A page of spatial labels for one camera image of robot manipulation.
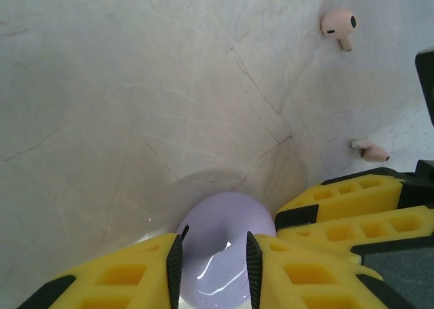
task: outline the black rubber edge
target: black rubber edge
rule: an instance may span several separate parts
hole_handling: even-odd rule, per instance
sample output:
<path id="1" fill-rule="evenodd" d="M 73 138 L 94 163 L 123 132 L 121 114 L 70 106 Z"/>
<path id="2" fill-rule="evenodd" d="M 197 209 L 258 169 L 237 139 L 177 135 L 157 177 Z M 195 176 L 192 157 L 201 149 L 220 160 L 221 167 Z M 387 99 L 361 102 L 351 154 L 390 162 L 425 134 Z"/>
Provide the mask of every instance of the black rubber edge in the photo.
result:
<path id="1" fill-rule="evenodd" d="M 364 274 L 358 274 L 356 276 L 387 308 L 416 309 L 406 298 L 392 289 L 384 281 Z"/>
<path id="2" fill-rule="evenodd" d="M 351 248 L 351 252 L 360 255 L 362 261 L 367 255 L 375 253 L 394 253 L 398 251 L 434 248 L 434 236 L 421 236 L 418 238 L 403 239 L 396 241 L 386 241 L 384 243 L 370 243 L 367 245 L 357 245 Z"/>
<path id="3" fill-rule="evenodd" d="M 419 160 L 416 166 L 416 174 L 434 182 L 434 161 Z"/>
<path id="4" fill-rule="evenodd" d="M 185 236 L 187 235 L 187 233 L 189 233 L 190 230 L 190 226 L 187 225 L 185 226 L 184 230 L 181 233 L 181 240 L 184 241 Z"/>
<path id="5" fill-rule="evenodd" d="M 66 275 L 40 287 L 18 309 L 48 309 L 75 281 L 75 276 Z"/>
<path id="6" fill-rule="evenodd" d="M 434 125 L 434 51 L 422 51 L 414 60 L 431 122 Z"/>
<path id="7" fill-rule="evenodd" d="M 422 177 L 408 177 L 402 182 L 398 209 L 432 203 L 434 199 L 434 183 Z"/>
<path id="8" fill-rule="evenodd" d="M 250 302 L 252 309 L 259 309 L 262 288 L 262 250 L 254 235 L 247 232 L 246 246 L 247 274 L 249 278 Z"/>
<path id="9" fill-rule="evenodd" d="M 172 248 L 167 255 L 167 286 L 169 287 L 170 308 L 178 309 L 182 277 L 182 238 L 176 236 Z"/>
<path id="10" fill-rule="evenodd" d="M 371 170 L 353 173 L 352 175 L 347 175 L 347 176 L 329 179 L 329 180 L 322 182 L 321 185 L 330 185 L 330 184 L 334 184 L 335 182 L 343 182 L 344 180 L 353 179 L 353 178 L 366 176 L 366 175 L 391 176 L 391 177 L 395 177 L 395 178 L 401 178 L 402 177 L 402 173 L 399 173 L 393 169 L 386 168 L 386 167 L 379 167 L 379 168 L 375 168 L 375 169 L 371 169 Z"/>
<path id="11" fill-rule="evenodd" d="M 314 204 L 279 212 L 274 219 L 276 231 L 291 226 L 304 226 L 305 224 L 316 223 L 318 209 L 319 205 Z"/>

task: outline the curved white surface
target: curved white surface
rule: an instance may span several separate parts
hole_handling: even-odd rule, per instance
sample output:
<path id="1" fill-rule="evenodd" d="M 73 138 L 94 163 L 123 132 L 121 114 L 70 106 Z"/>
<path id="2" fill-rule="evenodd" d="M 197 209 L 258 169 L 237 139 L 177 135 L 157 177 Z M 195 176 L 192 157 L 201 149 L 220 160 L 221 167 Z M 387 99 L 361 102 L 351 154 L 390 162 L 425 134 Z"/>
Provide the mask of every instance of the curved white surface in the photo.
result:
<path id="1" fill-rule="evenodd" d="M 321 36 L 352 9 L 355 49 Z M 201 199 L 274 211 L 326 178 L 434 159 L 414 56 L 432 0 L 0 0 L 0 307 L 174 230 Z"/>

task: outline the rectangular cutout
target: rectangular cutout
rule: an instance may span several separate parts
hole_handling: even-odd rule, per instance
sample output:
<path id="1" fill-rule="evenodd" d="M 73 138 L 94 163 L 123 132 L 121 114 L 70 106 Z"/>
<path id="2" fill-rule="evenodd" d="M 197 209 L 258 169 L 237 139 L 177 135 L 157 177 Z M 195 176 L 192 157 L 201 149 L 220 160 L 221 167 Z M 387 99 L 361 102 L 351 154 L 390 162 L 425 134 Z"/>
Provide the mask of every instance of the rectangular cutout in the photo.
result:
<path id="1" fill-rule="evenodd" d="M 350 192 L 356 192 L 357 187 L 354 184 L 348 184 L 348 185 L 339 186 L 338 190 L 339 190 L 340 194 L 344 195 L 344 194 L 348 194 Z"/>
<path id="2" fill-rule="evenodd" d="M 419 219 L 414 216 L 396 217 L 390 219 L 389 222 L 398 232 L 415 231 L 422 226 Z"/>
<path id="3" fill-rule="evenodd" d="M 279 252 L 279 251 L 289 251 L 289 248 L 287 248 L 287 247 L 285 247 L 283 245 L 280 245 L 278 243 L 271 243 L 270 244 L 270 249 L 272 251 L 277 251 L 277 252 Z"/>
<path id="4" fill-rule="evenodd" d="M 330 189 L 321 190 L 321 191 L 313 194 L 313 198 L 316 201 L 319 201 L 321 199 L 328 199 L 329 197 L 332 197 L 332 196 L 333 196 L 333 194 L 332 194 L 332 191 Z"/>
<path id="5" fill-rule="evenodd" d="M 388 235 L 387 229 L 380 222 L 377 223 L 365 223 L 361 224 L 361 229 L 363 233 L 368 238 L 378 238 L 380 236 Z"/>
<path id="6" fill-rule="evenodd" d="M 292 284 L 336 284 L 330 272 L 318 264 L 292 264 L 285 266 L 285 271 Z"/>
<path id="7" fill-rule="evenodd" d="M 106 270 L 98 279 L 97 284 L 137 285 L 145 270 L 145 265 L 116 265 Z"/>
<path id="8" fill-rule="evenodd" d="M 371 178 L 371 179 L 366 179 L 366 180 L 362 180 L 361 182 L 359 182 L 359 185 L 363 188 L 363 189 L 369 189 L 369 188 L 373 188 L 373 187 L 377 187 L 380 186 L 382 183 L 380 180 Z"/>
<path id="9" fill-rule="evenodd" d="M 84 299 L 79 309 L 126 309 L 129 303 L 127 297 L 95 297 Z"/>
<path id="10" fill-rule="evenodd" d="M 326 233 L 330 241 L 343 241 L 355 238 L 354 231 L 349 226 L 333 226 L 328 228 Z"/>
<path id="11" fill-rule="evenodd" d="M 303 300 L 308 309 L 361 309 L 351 296 L 305 296 Z"/>

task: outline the wireless earbud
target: wireless earbud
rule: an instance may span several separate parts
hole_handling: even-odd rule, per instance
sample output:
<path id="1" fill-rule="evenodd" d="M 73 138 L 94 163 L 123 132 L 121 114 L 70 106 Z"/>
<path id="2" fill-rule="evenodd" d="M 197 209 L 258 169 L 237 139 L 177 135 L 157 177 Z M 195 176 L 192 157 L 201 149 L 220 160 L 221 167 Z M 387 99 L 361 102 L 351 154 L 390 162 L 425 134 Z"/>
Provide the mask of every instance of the wireless earbud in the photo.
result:
<path id="1" fill-rule="evenodd" d="M 343 50 L 353 50 L 354 44 L 350 34 L 357 29 L 357 19 L 349 9 L 333 9 L 328 12 L 321 23 L 323 34 L 331 39 L 338 39 Z"/>
<path id="2" fill-rule="evenodd" d="M 368 140 L 352 141 L 351 147 L 360 150 L 362 159 L 367 162 L 386 162 L 390 159 L 384 149 Z"/>

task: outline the earbud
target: earbud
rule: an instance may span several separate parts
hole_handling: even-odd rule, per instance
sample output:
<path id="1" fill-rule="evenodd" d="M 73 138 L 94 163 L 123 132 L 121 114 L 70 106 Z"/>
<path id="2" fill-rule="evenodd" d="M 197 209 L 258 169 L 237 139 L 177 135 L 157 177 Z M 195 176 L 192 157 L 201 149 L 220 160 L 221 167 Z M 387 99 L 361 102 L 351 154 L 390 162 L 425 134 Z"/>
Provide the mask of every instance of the earbud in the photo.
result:
<path id="1" fill-rule="evenodd" d="M 338 39 L 343 50 L 350 52 L 354 44 L 350 34 L 357 29 L 357 19 L 349 9 L 333 9 L 328 12 L 321 23 L 323 34 L 331 39 Z"/>
<path id="2" fill-rule="evenodd" d="M 360 155 L 367 162 L 386 162 L 390 155 L 381 147 L 368 140 L 355 140 L 351 147 L 360 150 Z"/>

